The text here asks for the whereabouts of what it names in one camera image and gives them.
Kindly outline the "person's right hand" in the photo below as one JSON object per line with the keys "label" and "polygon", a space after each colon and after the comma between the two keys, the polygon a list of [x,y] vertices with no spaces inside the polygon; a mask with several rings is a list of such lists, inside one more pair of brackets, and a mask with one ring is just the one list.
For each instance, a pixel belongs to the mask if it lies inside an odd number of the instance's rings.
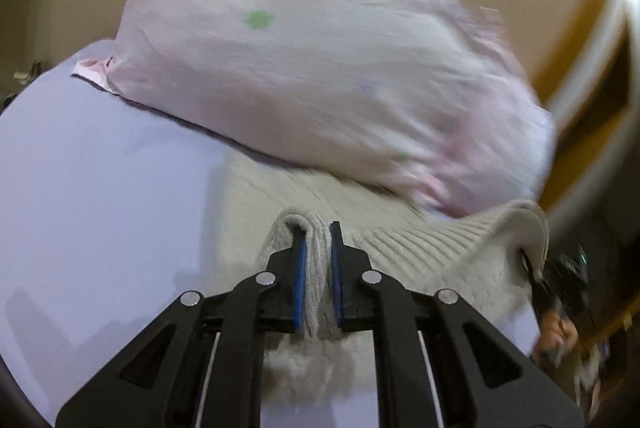
{"label": "person's right hand", "polygon": [[555,310],[547,311],[540,320],[540,334],[532,358],[537,364],[558,366],[576,347],[575,324]]}

